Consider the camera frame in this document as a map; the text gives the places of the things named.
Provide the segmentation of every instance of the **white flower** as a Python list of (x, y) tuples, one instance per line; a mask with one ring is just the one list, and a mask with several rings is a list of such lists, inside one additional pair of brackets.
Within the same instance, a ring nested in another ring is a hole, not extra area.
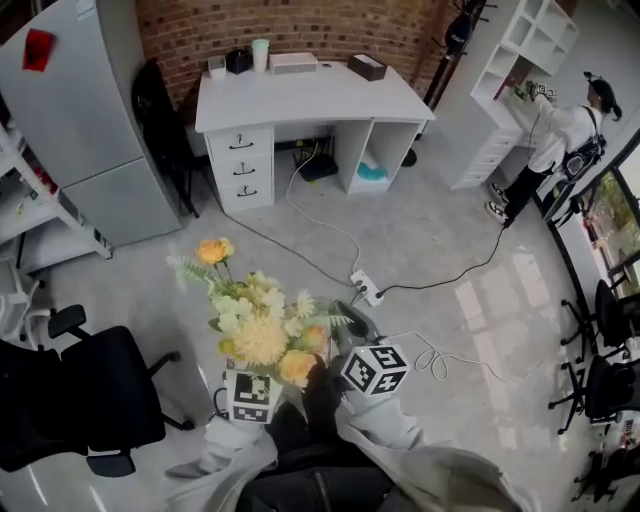
[(249, 318), (253, 314), (253, 305), (244, 297), (237, 301), (236, 314), (240, 318)]
[(262, 296), (260, 302), (269, 308), (270, 316), (282, 318), (282, 316), (275, 315), (274, 310), (281, 310), (282, 314), (284, 314), (284, 299), (284, 293), (279, 292), (277, 288), (270, 288), (269, 291)]
[(264, 290), (268, 290), (269, 288), (280, 288), (280, 283), (278, 283), (278, 281), (273, 277), (266, 277), (261, 270), (258, 270), (253, 274), (249, 274), (247, 276), (247, 283)]
[(285, 322), (284, 330), (289, 336), (297, 338), (302, 334), (302, 323), (296, 317), (293, 317)]
[(228, 295), (223, 295), (222, 297), (214, 299), (213, 305), (220, 315), (224, 315), (225, 313), (235, 315), (238, 308), (238, 303)]
[(309, 318), (313, 313), (313, 298), (307, 290), (300, 290), (298, 293), (296, 311), (299, 318)]
[(218, 327), (227, 334), (237, 334), (239, 329), (238, 317), (231, 313), (223, 313), (218, 320)]

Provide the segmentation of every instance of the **black cable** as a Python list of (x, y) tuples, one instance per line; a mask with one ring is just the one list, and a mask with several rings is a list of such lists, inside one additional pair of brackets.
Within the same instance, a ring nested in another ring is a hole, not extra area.
[(493, 248), (493, 252), (491, 253), (491, 256), (489, 256), (489, 259), (484, 263), (480, 263), (479, 265), (474, 265), (473, 267), (469, 267), (467, 270), (465, 270), (462, 274), (460, 274), (455, 279), (450, 279), (449, 281), (442, 281), (441, 283), (428, 284), (426, 286), (405, 286), (402, 284), (394, 284), (392, 286), (385, 288), (381, 292), (376, 293), (376, 297), (378, 299), (381, 299), (385, 293), (387, 293), (389, 290), (392, 290), (393, 288), (401, 288), (403, 290), (428, 290), (429, 288), (435, 288), (436, 286), (442, 286), (443, 284), (450, 284), (450, 283), (456, 282), (458, 279), (461, 279), (462, 277), (464, 277), (464, 275), (470, 270), (473, 270), (474, 268), (483, 267), (493, 259), (493, 256), (496, 254), (496, 251), (498, 250), (498, 245), (500, 244), (500, 237), (502, 236), (502, 233), (504, 232), (505, 229), (506, 228), (503, 226), (502, 229), (500, 230), (500, 234), (498, 235), (498, 240), (496, 240), (496, 246)]
[(220, 207), (220, 211), (222, 212), (222, 214), (227, 217), (229, 220), (231, 220), (232, 222), (235, 222), (236, 224), (238, 224), (239, 226), (242, 226), (244, 229), (247, 229), (249, 231), (251, 231), (254, 235), (258, 235), (261, 238), (264, 238), (265, 240), (268, 240), (269, 242), (271, 242), (272, 244), (276, 244), (278, 247), (280, 247), (281, 249), (284, 249), (285, 251), (289, 251), (291, 254), (294, 254), (295, 256), (297, 256), (298, 258), (300, 258), (301, 260), (303, 260), (304, 262), (308, 263), (309, 265), (311, 265), (313, 268), (315, 268), (318, 272), (320, 272), (323, 276), (331, 279), (334, 283), (337, 284), (341, 284), (342, 286), (348, 286), (349, 288), (353, 287), (353, 283), (347, 282), (347, 281), (341, 281), (340, 279), (333, 277), (332, 275), (328, 274), (327, 272), (325, 272), (324, 270), (322, 270), (318, 265), (316, 265), (313, 261), (311, 261), (310, 259), (308, 259), (306, 256), (303, 256), (302, 254), (294, 251), (293, 249), (287, 247), (286, 245), (278, 242), (277, 240), (274, 240), (273, 238), (269, 238), (267, 235), (263, 235), (262, 233), (260, 233), (260, 231), (257, 231), (255, 229), (253, 229), (250, 226), (247, 226), (246, 224), (243, 224), (242, 222), (240, 222), (239, 220), (234, 219), (231, 215), (229, 215), (228, 213), (226, 213), (224, 211), (224, 209), (222, 208), (222, 205), (220, 204), (220, 200), (218, 199), (218, 196), (216, 196), (215, 194), (213, 194), (213, 197), (215, 197), (216, 202), (218, 203), (218, 206)]
[(220, 416), (225, 420), (229, 419), (229, 412), (226, 409), (220, 409), (220, 407), (218, 407), (218, 393), (220, 393), (221, 391), (226, 391), (226, 389), (227, 388), (218, 388), (216, 389), (216, 392), (213, 394), (213, 408), (215, 409), (215, 411), (213, 413), (213, 416), (209, 418), (209, 421), (211, 421), (216, 416)]

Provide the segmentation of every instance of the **teal object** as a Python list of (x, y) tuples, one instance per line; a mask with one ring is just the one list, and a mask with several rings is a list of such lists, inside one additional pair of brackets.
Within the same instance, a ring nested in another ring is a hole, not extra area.
[(380, 181), (387, 177), (387, 172), (381, 167), (371, 169), (364, 162), (360, 162), (358, 166), (358, 176), (367, 181)]

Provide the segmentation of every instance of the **brick wall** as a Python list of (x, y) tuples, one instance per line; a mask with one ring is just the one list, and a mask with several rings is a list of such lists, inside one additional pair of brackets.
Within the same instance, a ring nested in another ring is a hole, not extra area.
[[(145, 56), (157, 57), (171, 99), (185, 121), (195, 117), (199, 77), (206, 60), (270, 40), (272, 53), (311, 51), (319, 59), (345, 61), (367, 52), (393, 66), (407, 81), (416, 70), (425, 29), (436, 37), (457, 11), (440, 0), (137, 0)], [(413, 86), (423, 96), (440, 61), (433, 44)]]

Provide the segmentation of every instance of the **sneaker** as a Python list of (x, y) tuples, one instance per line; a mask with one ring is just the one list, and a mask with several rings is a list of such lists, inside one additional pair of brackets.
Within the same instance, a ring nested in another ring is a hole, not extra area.
[(485, 203), (484, 208), (485, 210), (487, 210), (487, 213), (491, 215), (494, 219), (496, 219), (496, 221), (498, 221), (498, 224), (500, 224), (501, 226), (504, 226), (504, 223), (507, 222), (507, 220), (509, 219), (507, 215), (504, 213), (504, 210), (502, 209), (502, 207), (498, 206), (496, 203), (492, 201)]
[(497, 203), (507, 204), (509, 202), (509, 199), (507, 199), (507, 194), (505, 194), (504, 190), (500, 188), (496, 183), (492, 183), (491, 185), (489, 185), (489, 192)]

